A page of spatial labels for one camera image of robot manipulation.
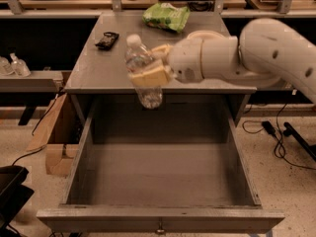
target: plastic bottle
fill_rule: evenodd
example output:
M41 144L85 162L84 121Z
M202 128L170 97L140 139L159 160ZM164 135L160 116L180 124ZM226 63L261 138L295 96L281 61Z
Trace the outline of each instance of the plastic bottle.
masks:
M10 53L12 58L11 67L14 72L19 76L29 76L31 75L30 69L23 59L19 59L15 53Z
M14 73L7 58L0 56L0 75L11 75Z
M127 51L125 64L129 73L140 73L144 67L154 61L147 46L142 43L139 35L131 35L126 39ZM162 103L161 87L140 88L135 86L138 99L146 109L156 109Z

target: beige floor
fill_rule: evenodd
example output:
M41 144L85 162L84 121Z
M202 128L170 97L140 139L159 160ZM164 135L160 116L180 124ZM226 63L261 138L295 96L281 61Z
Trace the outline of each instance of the beige floor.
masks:
M0 166L12 164L23 155L32 138L32 130L39 120L39 112L26 126L18 126L21 109L0 108ZM302 113L300 109L294 113L285 112L279 123L289 121L310 143L316 144L316 113ZM275 227L271 233L260 235L248 234L167 234L170 237L314 237L316 236L316 171L291 167L283 160L277 159L273 150L276 142L264 131L258 134L246 133L241 123L245 120L270 120L276 124L276 113L253 111L246 114L237 127L239 142L248 162L250 175L255 182L263 207L266 209L282 209L286 219ZM249 130L260 129L259 123L247 123ZM316 168L316 163L292 138L285 139L288 159L300 165ZM40 208L55 207L65 185L65 178L48 176L45 173L44 154L25 158L19 161L30 171L24 184L36 192L12 221L22 234L28 237L48 237L50 230L43 225L36 214ZM149 237L155 234L84 234L84 236L116 236L116 237Z

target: drawer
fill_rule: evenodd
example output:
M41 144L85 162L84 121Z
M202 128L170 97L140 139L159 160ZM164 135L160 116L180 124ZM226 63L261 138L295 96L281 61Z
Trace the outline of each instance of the drawer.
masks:
M265 233L264 210L224 95L100 95L86 119L58 208L38 212L63 232Z

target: green chip bag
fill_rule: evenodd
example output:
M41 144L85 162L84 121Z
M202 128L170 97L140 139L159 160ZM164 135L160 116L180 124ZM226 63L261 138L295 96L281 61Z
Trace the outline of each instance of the green chip bag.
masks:
M187 6L176 8L169 3L157 3L144 12L142 20L149 27L180 33L186 25L189 14L190 9Z

